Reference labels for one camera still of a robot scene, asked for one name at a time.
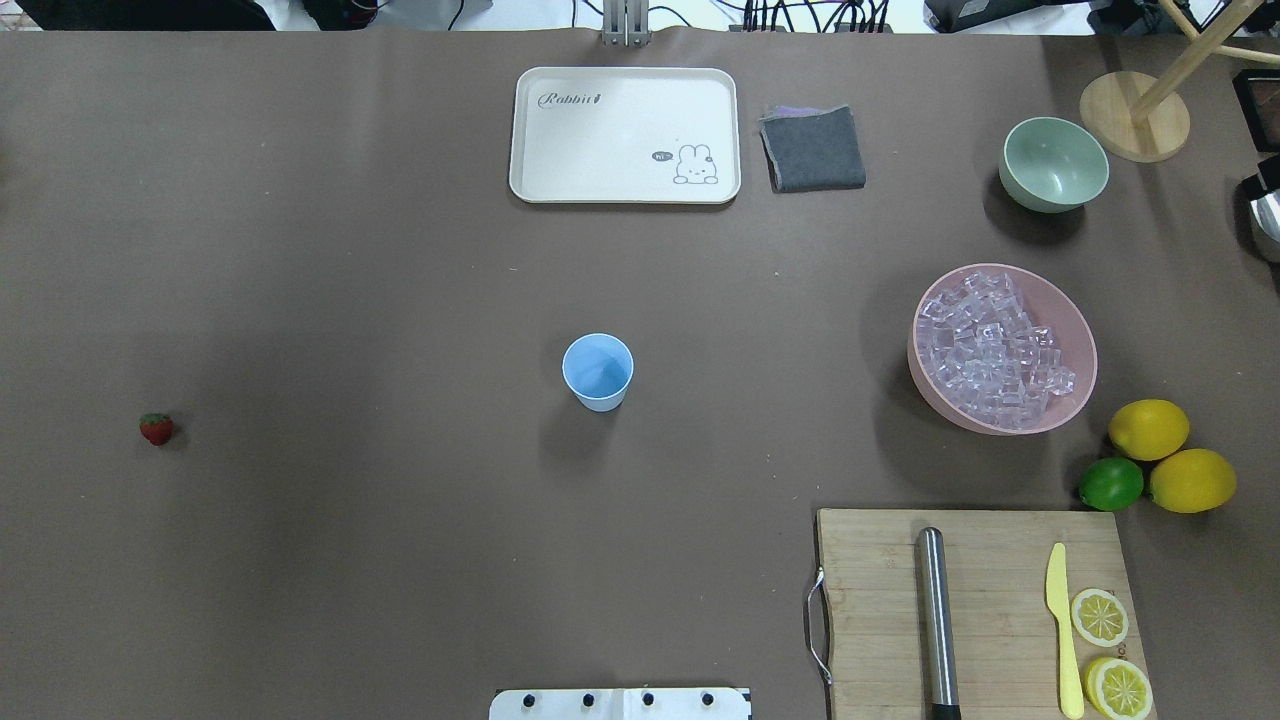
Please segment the lower yellow lemon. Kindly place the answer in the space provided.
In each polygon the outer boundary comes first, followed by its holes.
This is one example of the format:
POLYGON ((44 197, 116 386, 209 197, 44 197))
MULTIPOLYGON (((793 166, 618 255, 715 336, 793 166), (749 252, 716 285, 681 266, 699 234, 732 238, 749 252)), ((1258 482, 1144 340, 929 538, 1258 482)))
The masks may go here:
POLYGON ((1155 503, 1171 512, 1204 512, 1226 503, 1236 493, 1233 465, 1207 448, 1188 448, 1158 462, 1149 475, 1155 503))

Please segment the yellow plastic knife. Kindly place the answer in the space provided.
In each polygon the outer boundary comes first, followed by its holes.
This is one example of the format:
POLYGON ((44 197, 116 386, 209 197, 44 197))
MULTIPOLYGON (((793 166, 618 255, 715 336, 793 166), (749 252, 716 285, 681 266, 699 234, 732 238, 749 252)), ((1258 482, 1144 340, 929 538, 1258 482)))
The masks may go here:
POLYGON ((1073 639, 1066 555, 1064 543, 1053 543, 1044 570, 1044 603, 1056 628, 1059 708, 1065 719, 1083 719, 1085 698, 1073 639))

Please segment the wooden cup stand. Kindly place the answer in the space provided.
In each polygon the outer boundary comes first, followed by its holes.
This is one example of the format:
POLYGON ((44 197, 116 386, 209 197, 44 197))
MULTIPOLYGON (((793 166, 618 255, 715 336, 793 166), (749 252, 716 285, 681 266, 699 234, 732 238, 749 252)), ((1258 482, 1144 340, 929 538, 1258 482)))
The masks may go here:
POLYGON ((1190 114, 1176 90, 1212 54, 1276 68, 1276 53, 1228 46, 1228 38, 1260 9, 1261 1, 1230 1, 1204 29, 1174 1, 1160 8, 1189 38, 1172 64, 1153 77, 1117 70, 1093 79, 1083 91, 1079 109, 1084 127, 1110 152, 1138 163, 1164 161, 1179 152, 1190 133, 1190 114))

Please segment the light blue cup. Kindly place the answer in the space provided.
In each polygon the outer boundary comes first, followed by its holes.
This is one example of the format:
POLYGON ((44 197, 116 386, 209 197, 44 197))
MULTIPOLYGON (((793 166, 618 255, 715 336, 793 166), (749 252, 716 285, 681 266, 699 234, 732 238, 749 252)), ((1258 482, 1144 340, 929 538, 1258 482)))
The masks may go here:
POLYGON ((625 400, 634 378, 634 356, 617 337, 591 333, 567 347, 561 370, 564 383, 586 409, 609 413, 625 400))

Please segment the upper lemon slice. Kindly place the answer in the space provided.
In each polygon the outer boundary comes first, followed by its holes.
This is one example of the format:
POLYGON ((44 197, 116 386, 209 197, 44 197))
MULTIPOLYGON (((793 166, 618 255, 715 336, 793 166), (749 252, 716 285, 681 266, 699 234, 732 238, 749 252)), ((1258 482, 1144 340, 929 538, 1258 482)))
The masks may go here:
POLYGON ((1124 643, 1132 624, 1125 603, 1112 592, 1084 588, 1070 602, 1071 623, 1082 639, 1114 648, 1124 643))

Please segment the green lime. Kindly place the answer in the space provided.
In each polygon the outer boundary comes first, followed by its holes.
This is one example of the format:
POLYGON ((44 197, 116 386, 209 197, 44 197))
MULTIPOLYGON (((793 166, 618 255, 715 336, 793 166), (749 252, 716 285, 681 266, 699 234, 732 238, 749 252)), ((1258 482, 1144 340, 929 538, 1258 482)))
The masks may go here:
POLYGON ((1133 505, 1146 492, 1142 468, 1128 457, 1102 457, 1082 474, 1079 500, 1089 509, 1116 512, 1133 505))

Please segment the lower lemon slice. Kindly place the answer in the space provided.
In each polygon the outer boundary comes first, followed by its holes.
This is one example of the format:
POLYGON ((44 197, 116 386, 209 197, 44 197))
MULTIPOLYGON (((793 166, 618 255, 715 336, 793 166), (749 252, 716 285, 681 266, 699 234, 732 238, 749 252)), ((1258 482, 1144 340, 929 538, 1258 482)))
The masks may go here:
POLYGON ((1106 719, 1148 719, 1155 706, 1149 678, 1125 659, 1096 659, 1084 673, 1085 698, 1106 719))

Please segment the grey folded cloth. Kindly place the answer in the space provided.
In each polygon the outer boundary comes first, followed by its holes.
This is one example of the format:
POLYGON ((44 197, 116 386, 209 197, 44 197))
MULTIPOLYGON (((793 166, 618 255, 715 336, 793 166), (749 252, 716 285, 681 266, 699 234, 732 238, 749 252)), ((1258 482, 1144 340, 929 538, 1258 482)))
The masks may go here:
POLYGON ((867 183, 850 106, 777 106, 759 119, 772 182, 783 193, 860 190, 867 183))

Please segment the steel scoop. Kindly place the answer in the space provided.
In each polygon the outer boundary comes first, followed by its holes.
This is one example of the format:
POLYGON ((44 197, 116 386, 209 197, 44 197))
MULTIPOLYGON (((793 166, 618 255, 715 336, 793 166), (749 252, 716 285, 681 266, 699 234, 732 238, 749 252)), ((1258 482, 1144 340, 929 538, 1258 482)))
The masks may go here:
POLYGON ((1242 182, 1240 190, 1251 211, 1254 246, 1267 263, 1277 265, 1279 155, 1261 161, 1258 170, 1242 182))

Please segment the yellow lemon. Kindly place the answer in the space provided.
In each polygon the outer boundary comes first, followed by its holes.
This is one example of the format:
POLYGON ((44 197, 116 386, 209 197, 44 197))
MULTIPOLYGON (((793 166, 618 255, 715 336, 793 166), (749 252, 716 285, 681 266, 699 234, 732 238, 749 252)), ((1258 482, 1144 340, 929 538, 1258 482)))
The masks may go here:
POLYGON ((1171 512, 1204 512, 1226 503, 1236 493, 1233 465, 1207 448, 1188 448, 1158 462, 1149 475, 1155 503, 1171 512))
POLYGON ((1108 421, 1107 434, 1125 457, 1152 462, 1181 450, 1190 434, 1190 419, 1167 400, 1143 398, 1120 407, 1108 421))

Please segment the lemon slice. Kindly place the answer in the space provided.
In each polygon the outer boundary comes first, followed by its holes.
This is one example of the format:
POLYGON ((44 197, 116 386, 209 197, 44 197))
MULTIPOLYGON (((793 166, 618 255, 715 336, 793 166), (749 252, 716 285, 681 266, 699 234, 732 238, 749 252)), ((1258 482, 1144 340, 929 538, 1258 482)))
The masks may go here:
POLYGON ((1125 659, 1096 659, 1084 673, 1085 698, 1106 719, 1148 719, 1155 706, 1149 678, 1125 659))
POLYGON ((1084 588, 1070 602, 1071 623, 1082 639, 1114 648, 1124 643, 1132 624, 1125 603, 1112 592, 1084 588))

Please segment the wooden cutting board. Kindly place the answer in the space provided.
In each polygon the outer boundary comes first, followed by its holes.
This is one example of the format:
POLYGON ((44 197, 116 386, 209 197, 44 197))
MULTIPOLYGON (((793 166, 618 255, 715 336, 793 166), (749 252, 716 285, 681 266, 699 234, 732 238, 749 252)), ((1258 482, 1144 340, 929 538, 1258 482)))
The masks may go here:
POLYGON ((1044 602, 1053 544, 1068 588, 1100 588, 1128 612, 1117 525, 1105 512, 820 509, 826 665, 835 719, 924 719, 931 710, 918 536, 938 529, 965 719, 1059 719, 1059 632, 1044 602))

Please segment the red strawberry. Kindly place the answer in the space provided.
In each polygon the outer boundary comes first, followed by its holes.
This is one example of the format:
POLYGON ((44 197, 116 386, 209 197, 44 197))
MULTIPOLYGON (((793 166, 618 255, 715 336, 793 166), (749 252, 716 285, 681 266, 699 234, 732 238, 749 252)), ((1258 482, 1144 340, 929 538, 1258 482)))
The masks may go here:
POLYGON ((175 423, 165 413, 146 413, 138 420, 142 437, 152 446, 166 445, 175 432, 175 423))

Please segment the pink bowl of ice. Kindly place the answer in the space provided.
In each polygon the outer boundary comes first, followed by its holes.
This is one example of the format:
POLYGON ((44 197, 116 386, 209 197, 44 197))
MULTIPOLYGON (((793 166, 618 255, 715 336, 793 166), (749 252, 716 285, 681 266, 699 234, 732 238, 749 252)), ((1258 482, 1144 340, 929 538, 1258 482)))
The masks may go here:
POLYGON ((1057 286, 1020 268, 974 264, 924 292, 908 364, 945 419, 989 436, 1029 436, 1083 410, 1098 354, 1080 309, 1057 286))

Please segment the white rabbit tray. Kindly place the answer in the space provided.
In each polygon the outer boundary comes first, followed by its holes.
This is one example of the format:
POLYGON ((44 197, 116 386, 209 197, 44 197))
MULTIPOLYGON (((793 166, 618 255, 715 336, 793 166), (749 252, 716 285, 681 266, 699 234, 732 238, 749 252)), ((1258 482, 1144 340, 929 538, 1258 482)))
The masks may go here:
POLYGON ((701 67, 535 67, 515 88, 508 184, 530 204, 732 201, 736 83, 701 67))

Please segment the green bowl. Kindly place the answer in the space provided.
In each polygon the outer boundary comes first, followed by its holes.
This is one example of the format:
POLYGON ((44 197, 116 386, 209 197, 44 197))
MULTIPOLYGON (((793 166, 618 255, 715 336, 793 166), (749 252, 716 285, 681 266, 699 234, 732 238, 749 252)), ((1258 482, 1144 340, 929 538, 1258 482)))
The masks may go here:
POLYGON ((1057 117, 1034 117, 1006 135, 998 177, 1023 208, 1062 213, 1103 192, 1110 164, 1105 149, 1087 129, 1057 117))

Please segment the upper yellow lemon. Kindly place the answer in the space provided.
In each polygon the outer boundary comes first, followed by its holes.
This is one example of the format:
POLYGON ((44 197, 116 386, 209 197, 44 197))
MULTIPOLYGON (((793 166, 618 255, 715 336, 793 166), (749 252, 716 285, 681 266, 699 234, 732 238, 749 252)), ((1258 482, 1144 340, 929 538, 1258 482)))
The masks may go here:
POLYGON ((1190 434, 1190 419, 1167 400, 1143 398, 1120 407, 1108 421, 1107 434, 1125 457, 1152 462, 1181 450, 1190 434))

